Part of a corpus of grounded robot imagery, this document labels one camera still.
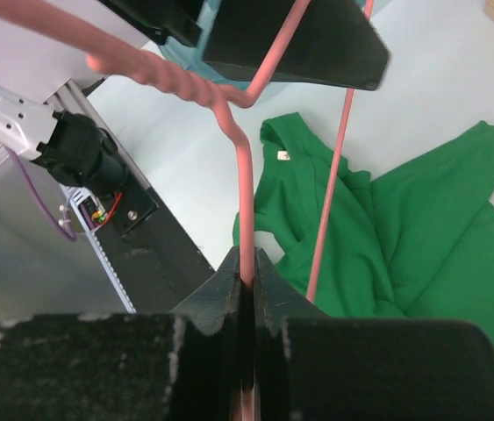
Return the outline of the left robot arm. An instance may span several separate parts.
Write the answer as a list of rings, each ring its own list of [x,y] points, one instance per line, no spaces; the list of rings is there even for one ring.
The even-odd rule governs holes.
[[[138,49],[46,1],[0,1],[0,18],[83,51],[102,75],[122,75],[212,111],[234,144],[239,194],[254,193],[247,135],[233,107],[255,104],[270,82],[308,82],[374,90],[389,53],[355,1],[217,1],[214,24],[200,23],[205,1],[110,1],[107,7],[157,43],[198,47],[226,77],[217,83]],[[119,192],[127,168],[88,118],[0,87],[0,141],[59,183],[97,196]]]

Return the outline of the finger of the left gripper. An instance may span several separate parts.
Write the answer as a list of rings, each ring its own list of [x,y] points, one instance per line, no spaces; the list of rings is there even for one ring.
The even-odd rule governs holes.
[[[292,5],[291,0],[222,2],[204,62],[228,80],[251,82]],[[364,5],[354,0],[309,2],[273,81],[377,89],[390,55]]]
[[[134,29],[159,46],[169,38],[195,47],[202,29],[198,25],[203,0],[99,0]]]

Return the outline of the teal plastic bin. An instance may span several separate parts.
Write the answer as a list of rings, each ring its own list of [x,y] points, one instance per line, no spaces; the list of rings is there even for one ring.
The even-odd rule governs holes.
[[[218,85],[228,84],[241,91],[246,91],[250,81],[243,82],[225,78],[203,60],[203,53],[210,37],[211,29],[217,16],[220,4],[220,0],[203,1],[203,5],[197,19],[197,24],[201,28],[202,32],[195,47],[184,46],[178,40],[168,37],[166,43],[163,46],[159,46],[159,50],[164,59],[174,62],[184,70],[197,74]]]

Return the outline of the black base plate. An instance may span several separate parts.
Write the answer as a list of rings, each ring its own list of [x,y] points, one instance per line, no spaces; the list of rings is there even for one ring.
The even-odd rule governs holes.
[[[114,216],[97,238],[138,313],[172,310],[214,274],[137,164],[123,149],[128,180]]]

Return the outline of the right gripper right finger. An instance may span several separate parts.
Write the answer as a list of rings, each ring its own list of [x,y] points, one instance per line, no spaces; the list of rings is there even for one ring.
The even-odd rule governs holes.
[[[263,420],[494,420],[494,346],[461,320],[332,318],[255,252]]]

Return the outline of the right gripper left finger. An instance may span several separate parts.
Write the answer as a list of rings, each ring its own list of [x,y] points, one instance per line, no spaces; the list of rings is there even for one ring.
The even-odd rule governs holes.
[[[0,322],[0,420],[229,420],[239,253],[162,314],[34,315]]]

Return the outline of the pink wire hanger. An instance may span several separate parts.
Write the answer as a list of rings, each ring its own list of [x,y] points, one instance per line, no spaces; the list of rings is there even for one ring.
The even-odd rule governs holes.
[[[251,107],[274,74],[286,47],[302,21],[309,4],[296,1],[290,8],[270,49],[247,91],[217,85],[186,71],[158,55],[130,46],[123,40],[45,1],[0,1],[0,18],[72,46],[88,55],[88,65],[99,73],[126,76],[184,101],[211,110],[219,128],[232,141],[239,174],[240,246],[239,273],[233,275],[233,290],[241,310],[252,309],[255,279],[254,176],[250,143],[233,118],[230,106]],[[200,374],[172,382],[178,402],[169,411],[173,420],[216,420],[254,417],[254,330],[250,317],[239,318],[226,373],[231,381],[209,387]]]

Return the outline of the green tank top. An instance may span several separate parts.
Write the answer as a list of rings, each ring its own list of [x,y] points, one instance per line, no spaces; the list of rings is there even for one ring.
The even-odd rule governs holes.
[[[305,292],[333,154],[296,113],[264,121],[260,140],[254,225]],[[494,343],[493,192],[485,122],[378,178],[342,161],[315,304],[336,318],[468,320]]]

